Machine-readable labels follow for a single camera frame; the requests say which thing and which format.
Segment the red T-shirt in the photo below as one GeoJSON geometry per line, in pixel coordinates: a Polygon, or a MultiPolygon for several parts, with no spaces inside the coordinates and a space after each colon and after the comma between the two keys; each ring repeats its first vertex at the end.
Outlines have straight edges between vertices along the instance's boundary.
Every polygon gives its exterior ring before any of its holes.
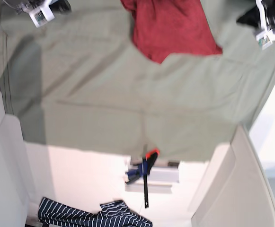
{"type": "Polygon", "coordinates": [[[222,54],[199,0],[123,0],[133,21],[132,42],[156,63],[173,53],[222,54]]]}

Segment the navy striped shirt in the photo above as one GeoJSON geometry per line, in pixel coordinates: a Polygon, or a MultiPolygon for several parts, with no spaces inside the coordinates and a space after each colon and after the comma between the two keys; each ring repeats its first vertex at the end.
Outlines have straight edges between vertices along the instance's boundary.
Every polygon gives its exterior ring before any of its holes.
{"type": "Polygon", "coordinates": [[[59,227],[151,227],[153,223],[130,210],[123,200],[101,204],[101,211],[90,213],[44,197],[38,220],[59,227]]]}

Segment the green table cloth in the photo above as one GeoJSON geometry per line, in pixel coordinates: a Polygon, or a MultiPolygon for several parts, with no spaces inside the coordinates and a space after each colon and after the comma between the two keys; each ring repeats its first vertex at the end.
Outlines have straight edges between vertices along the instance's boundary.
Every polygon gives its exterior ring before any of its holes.
{"type": "Polygon", "coordinates": [[[262,50],[236,20],[253,0],[200,0],[222,54],[170,54],[133,44],[122,0],[71,0],[37,28],[0,0],[0,89],[27,142],[205,161],[238,124],[251,128],[275,84],[275,44],[262,50]]]}

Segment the white partition panel left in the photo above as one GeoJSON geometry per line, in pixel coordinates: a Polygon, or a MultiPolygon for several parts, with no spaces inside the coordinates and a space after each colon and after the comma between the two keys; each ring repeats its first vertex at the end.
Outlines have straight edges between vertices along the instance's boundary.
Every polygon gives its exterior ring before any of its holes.
{"type": "Polygon", "coordinates": [[[25,150],[19,120],[5,113],[0,92],[0,227],[26,223],[29,194],[20,165],[25,150]]]}

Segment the white partition panel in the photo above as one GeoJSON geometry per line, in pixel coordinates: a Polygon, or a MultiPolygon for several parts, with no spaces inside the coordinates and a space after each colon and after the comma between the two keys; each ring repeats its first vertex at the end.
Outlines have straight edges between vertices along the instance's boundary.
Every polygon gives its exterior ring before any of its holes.
{"type": "Polygon", "coordinates": [[[26,223],[29,194],[20,165],[25,150],[19,120],[5,113],[0,92],[0,227],[26,223]]]}
{"type": "Polygon", "coordinates": [[[242,125],[215,150],[188,211],[193,227],[275,227],[275,198],[242,125]]]}

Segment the white partition panel right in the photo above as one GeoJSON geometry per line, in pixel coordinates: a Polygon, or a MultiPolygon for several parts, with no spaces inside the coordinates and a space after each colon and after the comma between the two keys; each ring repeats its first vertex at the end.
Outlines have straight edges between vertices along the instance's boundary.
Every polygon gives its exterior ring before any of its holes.
{"type": "Polygon", "coordinates": [[[275,227],[275,198],[242,125],[215,150],[188,211],[193,227],[275,227]]]}

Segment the blue black bar clamp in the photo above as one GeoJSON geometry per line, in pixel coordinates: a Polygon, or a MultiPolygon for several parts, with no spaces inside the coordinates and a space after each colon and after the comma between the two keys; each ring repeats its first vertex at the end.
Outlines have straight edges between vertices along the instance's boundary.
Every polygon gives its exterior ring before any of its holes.
{"type": "Polygon", "coordinates": [[[151,169],[154,166],[158,156],[160,155],[160,150],[154,148],[148,151],[143,157],[142,161],[138,164],[136,169],[129,169],[126,172],[127,181],[126,185],[131,185],[135,183],[140,178],[143,179],[143,192],[144,192],[144,207],[147,209],[149,207],[149,195],[148,195],[148,176],[150,175],[151,169]]]}

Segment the aluminium table frame rail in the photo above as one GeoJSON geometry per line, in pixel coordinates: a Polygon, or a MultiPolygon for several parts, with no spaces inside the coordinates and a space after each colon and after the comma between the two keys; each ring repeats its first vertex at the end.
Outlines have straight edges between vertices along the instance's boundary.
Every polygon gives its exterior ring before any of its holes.
{"type": "MultiPolygon", "coordinates": [[[[130,160],[128,170],[137,169],[137,159],[130,160]]],[[[158,159],[147,176],[148,193],[172,194],[172,187],[180,183],[179,162],[165,161],[158,159]]],[[[143,178],[139,178],[133,183],[125,183],[126,192],[144,192],[143,178]]]]}

